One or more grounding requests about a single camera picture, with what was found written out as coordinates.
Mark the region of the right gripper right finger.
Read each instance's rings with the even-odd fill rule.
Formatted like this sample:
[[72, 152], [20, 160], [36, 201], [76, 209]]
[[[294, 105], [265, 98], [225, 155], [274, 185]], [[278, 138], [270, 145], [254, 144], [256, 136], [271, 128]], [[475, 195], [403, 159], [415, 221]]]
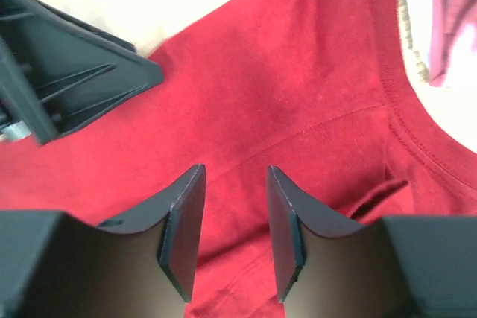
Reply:
[[474, 317], [476, 219], [387, 216], [364, 225], [267, 175], [277, 298], [287, 317]]

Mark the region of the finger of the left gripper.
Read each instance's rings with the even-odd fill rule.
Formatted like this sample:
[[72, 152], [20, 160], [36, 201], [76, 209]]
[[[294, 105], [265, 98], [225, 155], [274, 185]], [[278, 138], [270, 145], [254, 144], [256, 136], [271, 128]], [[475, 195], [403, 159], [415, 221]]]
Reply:
[[134, 45], [39, 0], [1, 0], [1, 135], [79, 131], [164, 80]]

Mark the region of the pink t shirt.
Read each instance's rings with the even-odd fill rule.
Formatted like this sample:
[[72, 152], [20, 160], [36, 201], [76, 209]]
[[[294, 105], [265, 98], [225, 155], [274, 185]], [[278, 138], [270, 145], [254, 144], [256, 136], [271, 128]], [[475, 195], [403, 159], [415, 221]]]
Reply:
[[430, 84], [476, 88], [476, 0], [432, 0]]

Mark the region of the dark red t shirt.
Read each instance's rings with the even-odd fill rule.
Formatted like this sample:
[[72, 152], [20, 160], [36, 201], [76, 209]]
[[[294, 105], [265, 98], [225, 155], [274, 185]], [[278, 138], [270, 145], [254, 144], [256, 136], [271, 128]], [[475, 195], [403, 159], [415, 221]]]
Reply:
[[476, 155], [412, 89], [397, 0], [231, 0], [152, 58], [162, 85], [45, 147], [3, 147], [1, 207], [97, 223], [205, 164], [188, 317], [283, 316], [270, 165], [363, 221], [476, 213]]

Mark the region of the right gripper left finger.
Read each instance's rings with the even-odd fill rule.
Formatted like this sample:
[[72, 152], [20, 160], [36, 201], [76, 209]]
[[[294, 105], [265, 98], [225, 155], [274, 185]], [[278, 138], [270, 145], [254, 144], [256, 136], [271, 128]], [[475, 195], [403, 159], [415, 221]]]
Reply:
[[206, 191], [194, 165], [92, 226], [57, 210], [1, 213], [3, 317], [183, 317]]

